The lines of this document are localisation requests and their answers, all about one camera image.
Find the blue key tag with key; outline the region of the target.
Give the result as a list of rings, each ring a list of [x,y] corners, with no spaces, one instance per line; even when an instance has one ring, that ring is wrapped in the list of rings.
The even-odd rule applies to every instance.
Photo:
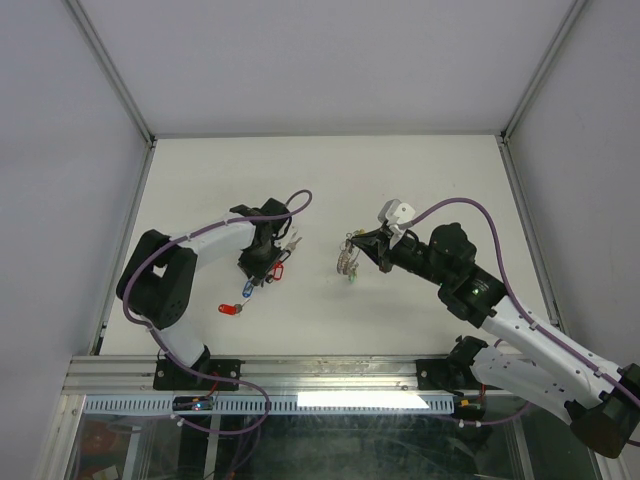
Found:
[[[253,282],[251,280],[248,280],[243,287],[242,296],[246,299],[249,299],[253,294],[253,290],[254,290]]]

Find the large grey keyring yellow handle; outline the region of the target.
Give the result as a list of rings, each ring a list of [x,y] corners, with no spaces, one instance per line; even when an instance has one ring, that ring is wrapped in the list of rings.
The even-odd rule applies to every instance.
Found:
[[[336,263],[336,271],[339,275],[345,276],[347,279],[349,274],[357,274],[359,266],[357,259],[360,254],[360,250],[350,243],[351,236],[359,230],[363,229],[347,233],[344,242],[340,246],[340,253]]]

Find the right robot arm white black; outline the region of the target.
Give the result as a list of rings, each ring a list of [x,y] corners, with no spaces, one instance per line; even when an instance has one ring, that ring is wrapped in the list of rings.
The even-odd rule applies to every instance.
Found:
[[[565,422],[601,456],[620,456],[639,425],[639,367],[621,367],[578,344],[517,304],[501,280],[475,262],[476,248],[457,223],[441,225],[422,242],[387,226],[355,235],[351,244],[387,273],[399,267],[438,288],[456,318],[515,348],[467,336],[450,352],[448,378],[459,387],[478,381],[516,394]]]

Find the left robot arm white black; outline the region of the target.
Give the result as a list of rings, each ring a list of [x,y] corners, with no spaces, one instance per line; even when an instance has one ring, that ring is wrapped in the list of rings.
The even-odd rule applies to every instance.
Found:
[[[209,349],[186,319],[196,274],[237,253],[237,265],[249,285],[272,281],[284,254],[280,240],[291,218],[286,204],[270,198],[259,208],[238,205],[192,233],[171,237],[151,229],[140,237],[116,296],[130,322],[150,329],[176,364],[174,375],[184,386],[201,387],[210,373]]]

